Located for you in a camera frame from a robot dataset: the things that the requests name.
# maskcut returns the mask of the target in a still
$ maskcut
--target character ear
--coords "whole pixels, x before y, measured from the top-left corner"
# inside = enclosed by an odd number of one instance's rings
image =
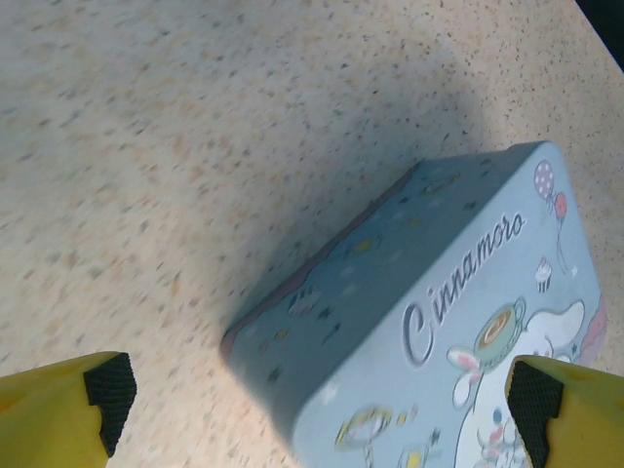
[[[447,359],[456,367],[470,372],[479,371],[481,363],[467,348],[453,346],[447,352]]]
[[[459,377],[459,379],[457,379],[457,383],[455,383],[455,388],[452,391],[452,403],[458,410],[468,401],[472,379],[473,374],[467,372]]]
[[[569,344],[578,334],[584,316],[585,304],[579,300],[561,314],[553,312],[535,314],[526,325],[526,330],[544,336],[553,348],[561,348]]]
[[[503,442],[512,446],[518,439],[518,429],[516,428],[516,421],[513,418],[507,419],[503,428]]]
[[[452,402],[456,408],[463,407],[470,396],[470,385],[481,378],[480,362],[473,356],[472,351],[459,346],[450,348],[447,352],[448,360],[456,367],[466,371],[455,383],[452,392]]]

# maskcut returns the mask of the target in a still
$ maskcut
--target speckled countertop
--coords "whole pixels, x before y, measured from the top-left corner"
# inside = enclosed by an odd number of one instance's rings
[[[115,467],[280,467],[221,365],[416,158],[551,138],[624,373],[624,77],[571,0],[25,0],[0,18],[0,373],[128,351]]]

